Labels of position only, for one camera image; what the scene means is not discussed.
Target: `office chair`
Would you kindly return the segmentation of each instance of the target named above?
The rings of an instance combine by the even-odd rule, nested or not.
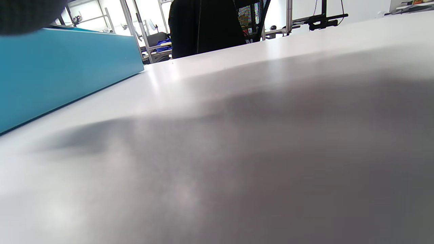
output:
[[[246,43],[259,42],[270,0],[233,0]]]
[[[169,13],[173,58],[260,40],[270,0],[174,0]]]

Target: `desk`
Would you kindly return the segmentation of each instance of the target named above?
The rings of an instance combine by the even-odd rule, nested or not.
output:
[[[4,135],[0,243],[429,243],[433,21],[148,65]]]

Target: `metal frame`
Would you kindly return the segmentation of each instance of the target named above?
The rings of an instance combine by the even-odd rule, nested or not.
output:
[[[269,36],[271,34],[286,34],[289,35],[293,29],[300,28],[304,24],[309,25],[310,30],[324,29],[329,26],[337,26],[338,21],[336,19],[348,17],[348,14],[340,14],[331,17],[327,17],[327,0],[321,0],[321,14],[314,15],[306,18],[293,20],[293,0],[286,1],[286,26],[280,30],[272,30],[265,32],[263,35]]]
[[[69,9],[69,6],[66,5],[65,8],[66,8],[66,11],[68,12],[69,18],[71,19],[71,23],[72,23],[71,26],[77,27],[77,25],[79,25],[79,24],[82,24],[82,23],[85,23],[85,22],[89,22],[89,21],[92,21],[92,20],[96,20],[96,19],[100,19],[100,18],[104,18],[105,26],[107,26],[107,28],[108,28],[109,26],[107,24],[107,21],[105,20],[105,18],[107,17],[108,23],[110,24],[110,27],[112,29],[113,34],[116,34],[115,26],[113,25],[112,18],[110,17],[110,13],[109,13],[109,11],[108,11],[107,8],[104,8],[105,14],[101,10],[101,14],[102,14],[101,16],[98,16],[98,17],[95,17],[95,18],[91,18],[91,19],[88,19],[88,20],[82,20],[82,21],[80,21],[77,24],[75,24],[74,21],[72,20],[71,10]],[[62,15],[59,17],[59,21],[60,21],[60,23],[62,23],[63,19],[61,21],[60,18],[62,18]]]
[[[122,11],[124,12],[125,20],[127,21],[127,25],[129,26],[128,29],[130,30],[130,34],[132,36],[134,36],[134,40],[136,41],[138,52],[140,54],[140,57],[143,60],[143,55],[141,53],[140,45],[138,44],[137,38],[135,36],[135,30],[134,30],[133,20],[131,18],[131,14],[130,14],[130,11],[128,9],[127,2],[125,0],[120,0],[120,2],[121,2]]]
[[[130,30],[130,34],[135,37],[136,36],[136,33],[135,33],[136,31],[135,31],[133,20],[132,20],[132,17],[131,17],[131,12],[129,11],[129,8],[128,8],[128,5],[127,5],[126,1],[125,0],[120,0],[120,1],[121,1],[122,10],[124,11],[125,19],[127,20],[127,25],[128,25],[128,29]],[[161,0],[161,1],[163,3],[167,3],[167,2],[171,2],[172,0],[165,0],[165,1]],[[142,33],[143,40],[145,41],[146,52],[148,53],[147,55],[143,55],[142,54],[142,51],[141,51],[141,48],[140,48],[140,44],[137,41],[137,38],[135,38],[136,44],[137,44],[137,48],[138,48],[138,50],[140,52],[140,56],[142,57],[143,61],[149,59],[150,63],[158,62],[164,56],[171,54],[172,50],[167,50],[167,51],[163,51],[163,52],[160,52],[160,53],[152,53],[152,51],[155,50],[155,49],[157,49],[157,48],[161,48],[161,47],[164,47],[164,46],[169,46],[169,45],[171,45],[171,43],[163,43],[163,44],[157,45],[157,46],[149,46],[149,42],[148,42],[148,35],[149,35],[148,23],[147,23],[146,20],[142,20],[140,12],[138,10],[138,6],[137,6],[136,0],[132,0],[132,2],[133,2],[133,5],[134,5],[137,21],[138,21],[138,24],[140,26],[140,31]]]
[[[286,26],[279,30],[264,31],[263,40],[265,40],[266,36],[274,33],[289,35],[293,29],[293,0],[286,0]]]
[[[163,13],[163,4],[164,3],[171,3],[173,2],[173,0],[158,0],[158,6],[160,7],[160,12],[161,12],[161,17],[163,18],[163,24],[164,24],[164,29],[166,30],[166,33],[169,33],[168,29],[167,29],[167,23],[166,23],[166,19],[164,17],[164,13]]]
[[[137,2],[135,0],[132,0],[132,1],[133,1],[134,8],[136,10],[138,25],[140,27],[140,31],[141,31],[141,34],[143,36],[143,40],[145,41],[145,48],[146,48],[146,51],[148,52],[149,62],[153,63],[154,59],[152,58],[152,54],[151,54],[152,49],[149,48],[148,35],[145,31],[145,27],[143,26],[143,22],[141,20],[141,16],[140,16],[140,12],[138,10]]]

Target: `cable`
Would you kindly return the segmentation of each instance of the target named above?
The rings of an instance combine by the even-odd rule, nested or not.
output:
[[[197,27],[197,49],[196,52],[199,54],[199,34],[201,32],[201,14],[202,14],[202,0],[199,2],[199,23]]]
[[[343,1],[343,0],[341,0],[341,5],[342,5],[342,14],[345,14],[345,11],[344,11],[344,1]],[[345,18],[345,17],[343,17],[343,18],[341,19],[341,21],[338,23],[338,25],[340,25],[340,24],[342,23],[342,21],[344,20],[344,18]]]
[[[316,13],[316,6],[318,5],[318,0],[316,0],[316,2],[315,2],[315,10],[313,11],[313,15],[315,15],[315,13]]]

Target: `blue cloth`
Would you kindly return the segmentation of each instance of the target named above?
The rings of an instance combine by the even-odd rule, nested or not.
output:
[[[172,42],[172,40],[170,38],[167,38],[164,41],[158,41],[157,45],[160,45],[163,43],[171,43],[171,42]],[[171,49],[172,49],[172,46],[160,47],[160,48],[157,48],[157,52],[159,53],[159,52],[163,52],[163,51],[171,50]]]

